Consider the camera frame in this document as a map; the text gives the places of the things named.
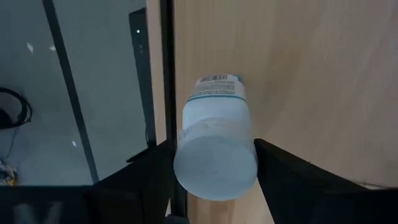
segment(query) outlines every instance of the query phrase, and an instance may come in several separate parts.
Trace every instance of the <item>wooden table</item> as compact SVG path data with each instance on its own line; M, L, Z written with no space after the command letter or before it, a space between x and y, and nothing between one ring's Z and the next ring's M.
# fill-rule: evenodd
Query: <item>wooden table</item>
M158 2L147 3L153 85L159 91L154 93L157 135L162 139L160 37L155 36L159 9ZM244 77L257 138L355 182L398 185L398 2L174 4L179 127L197 78L238 73ZM193 224L273 222L258 184L229 202L190 195L188 210Z

